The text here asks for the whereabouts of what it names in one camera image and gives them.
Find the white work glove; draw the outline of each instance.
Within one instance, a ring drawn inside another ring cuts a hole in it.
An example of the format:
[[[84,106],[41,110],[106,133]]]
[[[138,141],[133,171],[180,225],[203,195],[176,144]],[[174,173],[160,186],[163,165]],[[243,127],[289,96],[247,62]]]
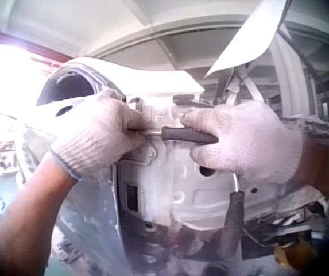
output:
[[[145,143],[140,134],[126,131],[145,127],[142,114],[105,95],[90,96],[64,115],[62,123],[64,132],[50,151],[76,179]]]
[[[191,149],[196,163],[235,172],[245,182],[285,183],[299,165],[302,134],[285,127],[263,102],[197,109],[185,113],[181,123],[219,139]]]

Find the ceiling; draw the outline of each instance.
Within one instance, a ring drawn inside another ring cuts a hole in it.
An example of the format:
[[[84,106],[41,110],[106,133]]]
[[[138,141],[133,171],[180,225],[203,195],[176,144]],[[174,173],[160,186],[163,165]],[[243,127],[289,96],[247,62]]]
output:
[[[213,91],[216,79],[203,77],[257,2],[0,0],[0,32],[72,57],[92,56],[137,69],[186,70]],[[329,0],[293,0],[285,24],[329,79]],[[258,58],[251,77],[257,85],[277,89],[269,51]]]

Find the gloved hand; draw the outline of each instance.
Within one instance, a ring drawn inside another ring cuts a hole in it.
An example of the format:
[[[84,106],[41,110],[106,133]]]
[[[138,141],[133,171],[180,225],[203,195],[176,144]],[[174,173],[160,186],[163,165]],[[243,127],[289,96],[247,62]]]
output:
[[[90,96],[62,121],[66,130],[52,143],[50,151],[76,179],[113,164],[145,142],[142,135],[126,132],[144,129],[141,113],[105,95]]]
[[[299,165],[302,134],[285,127],[263,102],[197,109],[181,123],[219,139],[191,149],[191,158],[203,167],[235,172],[249,183],[285,183]]]

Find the screwdriver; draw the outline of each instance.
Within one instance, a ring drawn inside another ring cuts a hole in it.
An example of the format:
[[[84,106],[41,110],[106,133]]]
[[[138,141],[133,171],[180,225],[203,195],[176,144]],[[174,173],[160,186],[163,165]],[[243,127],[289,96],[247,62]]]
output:
[[[209,133],[196,131],[192,128],[170,128],[165,126],[162,127],[161,131],[142,131],[139,133],[143,135],[160,135],[163,140],[180,140],[202,144],[213,144],[219,141]],[[245,193],[240,191],[239,180],[235,173],[233,173],[233,184],[234,192],[230,194],[229,207],[218,248],[218,255],[223,260],[234,256],[242,239]]]

